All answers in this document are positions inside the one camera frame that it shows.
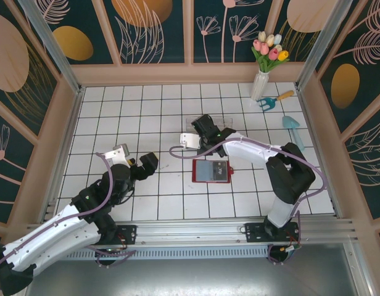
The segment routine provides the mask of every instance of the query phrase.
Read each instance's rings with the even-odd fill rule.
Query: black mounting bracket
[[[243,233],[247,242],[290,242],[290,236],[299,239],[299,225],[297,222],[289,222],[285,227],[279,228],[274,237],[265,232],[264,223],[246,223]]]
[[[118,225],[114,238],[108,242],[98,242],[96,245],[121,245],[119,236],[124,237],[125,245],[134,245],[136,240],[136,225]]]

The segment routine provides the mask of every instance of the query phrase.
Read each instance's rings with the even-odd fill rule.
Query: pink tulip
[[[279,52],[276,48],[271,49],[270,53],[268,54],[268,57],[270,60],[276,60],[278,58]]]
[[[253,46],[254,46],[254,49],[256,50],[256,51],[260,51],[260,48],[261,48],[261,46],[262,46],[262,43],[259,41],[259,40],[255,40],[255,41],[253,41]]]
[[[268,52],[270,51],[270,48],[268,47],[268,45],[266,43],[262,43],[262,46],[260,48],[260,53],[265,56],[266,54],[268,54]]]

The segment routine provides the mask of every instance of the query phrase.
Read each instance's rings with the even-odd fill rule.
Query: small rake
[[[286,91],[284,94],[279,97],[263,97],[258,100],[258,105],[263,109],[263,112],[274,109],[276,101],[281,101],[287,97],[290,97],[294,94],[294,91]]]

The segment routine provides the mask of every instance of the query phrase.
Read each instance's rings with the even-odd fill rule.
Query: yellow tulip
[[[281,51],[279,53],[278,60],[280,60],[280,61],[286,60],[288,56],[289,56],[289,52],[288,51]]]
[[[274,45],[274,35],[269,35],[265,42],[266,42],[266,45],[268,45],[268,47],[271,47],[272,45]]]

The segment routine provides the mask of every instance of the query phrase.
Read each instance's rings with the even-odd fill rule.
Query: gray floor
[[[340,245],[306,245],[284,266],[265,258],[132,260],[112,269],[60,261],[29,296],[351,296],[357,295]]]

